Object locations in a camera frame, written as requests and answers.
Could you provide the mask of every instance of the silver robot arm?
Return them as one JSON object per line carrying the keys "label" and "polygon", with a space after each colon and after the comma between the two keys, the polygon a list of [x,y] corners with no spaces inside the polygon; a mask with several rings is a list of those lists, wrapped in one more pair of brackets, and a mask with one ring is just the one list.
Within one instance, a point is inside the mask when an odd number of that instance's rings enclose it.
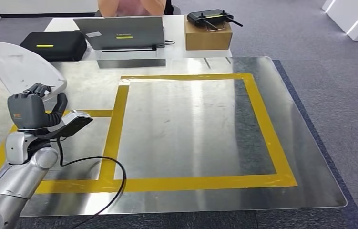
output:
{"label": "silver robot arm", "polygon": [[[6,140],[6,145],[18,145],[11,152],[22,153],[24,137],[14,140],[13,135],[26,134],[13,132]],[[58,152],[51,147],[37,150],[31,159],[22,165],[12,165],[9,161],[0,170],[0,229],[14,228],[20,213],[27,201],[32,197],[38,185],[47,174],[48,170],[55,165]]]}
{"label": "silver robot arm", "polygon": [[[58,152],[50,139],[70,137],[92,121],[85,112],[71,111],[64,118],[67,99],[58,94],[58,101],[51,114],[46,114],[41,98],[51,88],[35,84],[20,94],[9,97],[8,107],[18,131],[6,139],[6,159],[0,170],[0,229],[16,225],[20,213],[32,197],[48,170],[58,160]],[[47,127],[64,125],[55,131]]]}

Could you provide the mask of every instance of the yellow tape line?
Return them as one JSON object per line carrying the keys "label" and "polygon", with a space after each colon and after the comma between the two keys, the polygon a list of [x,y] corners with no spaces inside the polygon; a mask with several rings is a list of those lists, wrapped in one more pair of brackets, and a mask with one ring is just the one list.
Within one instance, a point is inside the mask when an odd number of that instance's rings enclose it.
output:
{"label": "yellow tape line", "polygon": [[286,155],[284,154],[283,148],[274,130],[273,124],[271,123],[270,117],[268,116],[268,112],[259,93],[255,80],[252,76],[247,76],[244,79],[244,83],[277,174],[282,174],[288,177],[288,182],[290,183],[287,184],[289,186],[297,185],[290,165],[288,164]]}
{"label": "yellow tape line", "polygon": [[[125,76],[122,80],[243,80],[249,94],[257,122],[262,131],[269,155],[277,174],[217,176],[217,177],[173,177],[128,179],[126,192],[175,191],[195,189],[222,189],[246,187],[292,187],[296,186],[294,175],[289,167],[283,148],[267,113],[263,99],[251,74],[211,74],[211,75],[175,75],[175,76]],[[123,119],[127,104],[129,86],[119,86],[114,111],[88,110],[92,117],[110,117],[112,120],[107,134],[104,156],[117,158]],[[4,144],[0,148],[0,168],[5,161]],[[45,180],[36,193],[84,193],[115,192],[121,181],[114,180],[115,163],[103,161],[99,180]]]}
{"label": "yellow tape line", "polygon": [[[110,122],[109,132],[107,133],[106,146],[104,147],[103,156],[116,159],[118,147],[120,144],[121,129],[123,128],[123,120],[125,106],[127,104],[129,86],[121,85],[118,87],[117,95],[114,103],[113,117]],[[110,160],[103,160],[100,167],[99,180],[114,180],[115,163]]]}

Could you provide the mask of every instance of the cardboard box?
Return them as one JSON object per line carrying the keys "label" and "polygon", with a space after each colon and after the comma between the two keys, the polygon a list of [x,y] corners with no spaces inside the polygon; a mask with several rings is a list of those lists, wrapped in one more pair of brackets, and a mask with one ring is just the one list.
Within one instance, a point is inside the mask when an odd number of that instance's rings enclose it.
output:
{"label": "cardboard box", "polygon": [[186,50],[226,50],[232,39],[232,29],[225,22],[225,29],[208,31],[206,27],[196,27],[185,18]]}

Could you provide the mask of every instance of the laptop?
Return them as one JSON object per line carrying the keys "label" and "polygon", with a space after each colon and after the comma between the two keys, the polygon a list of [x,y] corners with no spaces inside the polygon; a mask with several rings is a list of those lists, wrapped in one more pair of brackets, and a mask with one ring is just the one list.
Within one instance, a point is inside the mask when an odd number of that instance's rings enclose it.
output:
{"label": "laptop", "polygon": [[155,50],[165,43],[162,17],[73,20],[95,50]]}

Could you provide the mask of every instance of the wire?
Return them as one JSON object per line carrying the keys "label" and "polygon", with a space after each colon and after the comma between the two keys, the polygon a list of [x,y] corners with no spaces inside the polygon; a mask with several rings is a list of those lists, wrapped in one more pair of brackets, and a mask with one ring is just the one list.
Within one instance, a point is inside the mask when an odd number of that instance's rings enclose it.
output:
{"label": "wire", "polygon": [[64,139],[63,139],[63,140],[61,140],[60,142],[65,141],[67,138],[68,138],[68,137],[64,137]]}
{"label": "wire", "polygon": [[120,166],[121,170],[123,171],[123,178],[121,180],[121,185],[120,187],[118,188],[118,191],[116,193],[116,195],[113,197],[113,199],[111,199],[111,201],[103,208],[101,209],[100,211],[98,211],[97,213],[95,213],[94,215],[92,215],[91,217],[85,219],[84,221],[76,224],[75,226],[71,227],[70,229],[74,229],[74,228],[77,228],[79,227],[80,225],[86,223],[87,221],[93,219],[94,217],[98,216],[100,213],[102,213],[104,210],[106,210],[108,207],[110,207],[110,205],[123,193],[123,189],[125,187],[125,184],[127,182],[127,173],[125,172],[125,168],[124,166],[119,162],[117,161],[116,159],[113,159],[111,157],[106,157],[106,156],[91,156],[91,157],[85,157],[85,158],[81,158],[81,159],[78,159],[78,160],[74,160],[74,161],[71,161],[71,162],[68,162],[66,164],[63,163],[64,161],[64,153],[63,153],[63,150],[62,150],[62,146],[61,146],[61,141],[60,141],[60,138],[57,138],[57,145],[58,145],[58,148],[60,149],[60,166],[61,167],[64,167],[64,166],[68,166],[70,164],[73,164],[73,163],[76,163],[76,162],[80,162],[80,161],[84,161],[84,160],[90,160],[90,159],[108,159],[108,160],[111,160],[113,162],[115,162],[116,164],[118,164],[118,166]]}
{"label": "wire", "polygon": [[176,44],[176,42],[171,41],[171,40],[165,40],[165,44],[157,44],[156,47],[163,47],[163,46],[172,45],[172,44]]}

